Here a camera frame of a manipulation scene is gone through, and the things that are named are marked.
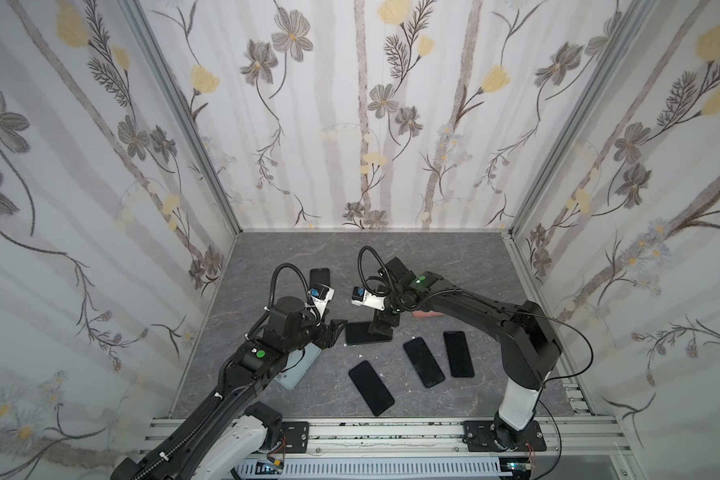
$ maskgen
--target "flower center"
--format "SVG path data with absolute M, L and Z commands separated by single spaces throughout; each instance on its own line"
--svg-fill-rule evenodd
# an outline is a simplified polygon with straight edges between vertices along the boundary
M 19 430 L 19 439 L 26 440 L 32 435 L 32 427 L 24 427 Z

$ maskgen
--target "wall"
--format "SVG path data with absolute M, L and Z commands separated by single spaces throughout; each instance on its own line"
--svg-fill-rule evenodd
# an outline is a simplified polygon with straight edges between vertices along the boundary
M 141 4 L 243 227 L 350 230 L 508 227 L 628 6 Z
M 232 244 L 100 4 L 0 2 L 0 478 L 108 478 L 138 448 Z
M 655 7 L 515 238 L 645 473 L 720 478 L 719 0 Z

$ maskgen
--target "black smartphone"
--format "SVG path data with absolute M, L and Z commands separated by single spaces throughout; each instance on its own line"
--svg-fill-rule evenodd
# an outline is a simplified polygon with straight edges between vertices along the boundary
M 309 288 L 312 288 L 316 283 L 321 283 L 325 286 L 331 285 L 331 269 L 329 268 L 313 268 L 309 271 Z
M 368 333 L 370 322 L 347 323 L 344 329 L 347 345 L 363 345 L 365 343 L 379 343 L 392 341 L 392 335 L 379 335 Z
M 467 336 L 464 332 L 443 332 L 443 338 L 445 339 L 445 351 L 448 352 L 451 376 L 455 379 L 474 377 L 472 357 L 469 355 Z
M 440 370 L 440 365 L 434 360 L 423 338 L 418 337 L 403 343 L 403 349 L 411 360 L 418 378 L 422 380 L 424 388 L 431 388 L 445 380 L 445 374 Z
M 349 378 L 360 391 L 360 395 L 374 416 L 380 416 L 384 410 L 394 405 L 392 394 L 384 386 L 382 379 L 378 378 L 368 360 L 360 362 L 355 368 L 349 370 Z

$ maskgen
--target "table surface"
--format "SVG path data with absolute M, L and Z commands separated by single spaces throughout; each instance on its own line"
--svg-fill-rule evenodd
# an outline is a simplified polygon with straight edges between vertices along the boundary
M 331 269 L 336 292 L 328 304 L 327 318 L 371 320 L 371 309 L 350 303 L 352 288 L 359 284 L 357 253 L 363 245 L 373 246 L 384 260 L 397 256 L 415 273 L 430 270 L 489 298 L 516 303 L 526 300 L 500 234 L 243 233 L 228 260 L 173 417 L 185 418 L 214 387 L 222 362 L 259 319 L 278 264 L 295 264 L 307 278 L 312 268 Z M 374 275 L 378 268 L 370 253 L 364 257 L 363 268 L 366 276 Z M 281 272 L 276 298 L 301 298 L 302 294 L 296 275 L 290 270 Z M 443 341 L 443 332 L 450 330 L 466 333 L 474 378 L 451 378 Z M 417 336 L 426 340 L 446 376 L 430 389 L 423 387 L 402 347 Z M 320 353 L 295 389 L 272 382 L 258 399 L 284 417 L 371 416 L 348 376 L 363 360 L 370 361 L 394 397 L 394 405 L 382 416 L 493 416 L 507 383 L 499 344 L 487 334 L 449 316 L 415 319 L 404 313 L 391 342 L 346 346 L 342 334 L 333 348 Z M 572 414 L 559 381 L 551 382 L 541 398 L 553 415 Z

